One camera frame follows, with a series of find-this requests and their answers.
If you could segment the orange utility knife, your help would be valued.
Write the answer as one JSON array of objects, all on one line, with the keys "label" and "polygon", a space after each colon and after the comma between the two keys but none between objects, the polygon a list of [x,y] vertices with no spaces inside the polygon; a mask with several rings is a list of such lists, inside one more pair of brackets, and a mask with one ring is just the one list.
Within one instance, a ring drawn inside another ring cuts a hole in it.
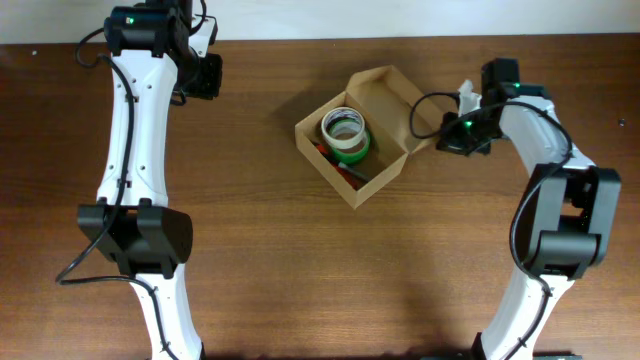
[{"label": "orange utility knife", "polygon": [[330,152],[320,143],[313,143],[316,150],[333,166],[333,168],[346,180],[346,182],[354,189],[359,189],[356,178],[347,170],[339,166],[338,160],[330,154]]}]

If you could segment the green tape roll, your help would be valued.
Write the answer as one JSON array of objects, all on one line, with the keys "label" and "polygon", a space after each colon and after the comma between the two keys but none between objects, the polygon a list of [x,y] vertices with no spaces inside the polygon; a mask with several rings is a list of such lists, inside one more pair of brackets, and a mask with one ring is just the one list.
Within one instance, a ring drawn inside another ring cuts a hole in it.
[{"label": "green tape roll", "polygon": [[329,128],[328,135],[333,155],[347,165],[360,162],[369,151],[370,133],[354,119],[337,121]]}]

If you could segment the beige masking tape roll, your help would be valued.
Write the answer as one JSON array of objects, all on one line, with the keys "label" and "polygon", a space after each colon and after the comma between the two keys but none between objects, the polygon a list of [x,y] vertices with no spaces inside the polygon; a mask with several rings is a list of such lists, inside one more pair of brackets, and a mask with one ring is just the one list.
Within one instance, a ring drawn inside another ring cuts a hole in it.
[{"label": "beige masking tape roll", "polygon": [[357,110],[338,107],[323,117],[321,132],[332,148],[347,150],[361,143],[366,132],[366,122]]}]

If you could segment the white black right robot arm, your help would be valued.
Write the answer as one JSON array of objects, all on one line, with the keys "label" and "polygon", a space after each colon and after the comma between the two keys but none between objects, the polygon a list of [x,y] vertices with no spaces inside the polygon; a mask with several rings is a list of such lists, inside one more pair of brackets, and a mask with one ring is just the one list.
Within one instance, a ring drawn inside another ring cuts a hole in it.
[{"label": "white black right robot arm", "polygon": [[469,82],[459,88],[458,111],[444,116],[436,147],[464,156],[489,154],[492,142],[508,139],[529,182],[509,230],[515,268],[472,355],[530,359],[559,299],[606,255],[621,178],[579,151],[546,89],[521,82],[516,60],[486,63],[481,80],[480,93]]}]

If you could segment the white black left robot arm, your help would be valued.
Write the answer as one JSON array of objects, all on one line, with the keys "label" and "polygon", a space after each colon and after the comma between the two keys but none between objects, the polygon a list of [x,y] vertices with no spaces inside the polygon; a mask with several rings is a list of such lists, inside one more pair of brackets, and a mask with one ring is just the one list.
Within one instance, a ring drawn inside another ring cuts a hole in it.
[{"label": "white black left robot arm", "polygon": [[154,359],[203,359],[186,291],[193,246],[189,215],[173,210],[165,180],[169,110],[218,96],[222,58],[209,51],[218,31],[203,1],[146,0],[117,6],[100,28],[108,51],[97,59],[113,75],[113,114],[104,174],[93,204],[78,208],[88,246],[117,267],[94,282],[129,284],[138,297]]}]

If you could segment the black white marker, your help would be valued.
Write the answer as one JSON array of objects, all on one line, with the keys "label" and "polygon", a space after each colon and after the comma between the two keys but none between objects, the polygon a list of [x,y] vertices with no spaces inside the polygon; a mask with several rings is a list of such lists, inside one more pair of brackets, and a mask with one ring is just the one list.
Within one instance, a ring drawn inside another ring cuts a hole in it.
[{"label": "black white marker", "polygon": [[364,173],[359,172],[358,170],[350,167],[349,165],[338,161],[336,158],[332,157],[331,155],[329,155],[328,153],[323,153],[322,156],[329,161],[332,165],[337,166],[339,169],[342,169],[344,171],[346,171],[347,173],[349,173],[351,176],[359,179],[360,181],[364,182],[364,183],[368,183],[372,180],[371,177],[367,176]]}]

